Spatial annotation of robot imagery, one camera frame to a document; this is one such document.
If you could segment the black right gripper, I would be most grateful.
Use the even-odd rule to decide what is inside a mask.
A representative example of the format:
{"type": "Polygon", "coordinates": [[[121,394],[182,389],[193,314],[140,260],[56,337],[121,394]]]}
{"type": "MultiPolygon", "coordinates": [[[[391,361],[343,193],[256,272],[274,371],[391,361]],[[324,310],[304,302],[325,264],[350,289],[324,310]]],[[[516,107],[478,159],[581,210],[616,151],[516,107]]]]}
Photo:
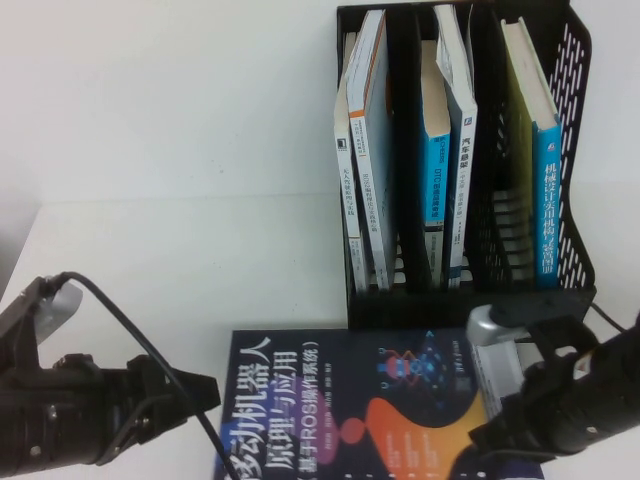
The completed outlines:
{"type": "Polygon", "coordinates": [[[574,365],[579,355],[555,355],[531,366],[522,389],[505,400],[499,417],[469,432],[481,455],[579,453],[600,439],[600,428],[579,402],[574,365]]]}

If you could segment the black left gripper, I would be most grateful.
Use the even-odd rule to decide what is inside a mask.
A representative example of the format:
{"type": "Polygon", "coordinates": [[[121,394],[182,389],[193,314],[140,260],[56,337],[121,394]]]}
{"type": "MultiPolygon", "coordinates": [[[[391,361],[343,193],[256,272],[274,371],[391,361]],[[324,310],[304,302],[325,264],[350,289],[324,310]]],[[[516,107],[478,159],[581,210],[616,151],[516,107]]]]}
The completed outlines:
{"type": "MultiPolygon", "coordinates": [[[[161,406],[171,399],[160,367],[149,357],[139,355],[123,369],[105,369],[105,440],[98,463],[110,463],[134,445],[144,445],[162,434],[156,424],[161,406]]],[[[185,391],[203,411],[221,405],[214,377],[175,371],[185,391]]]]}

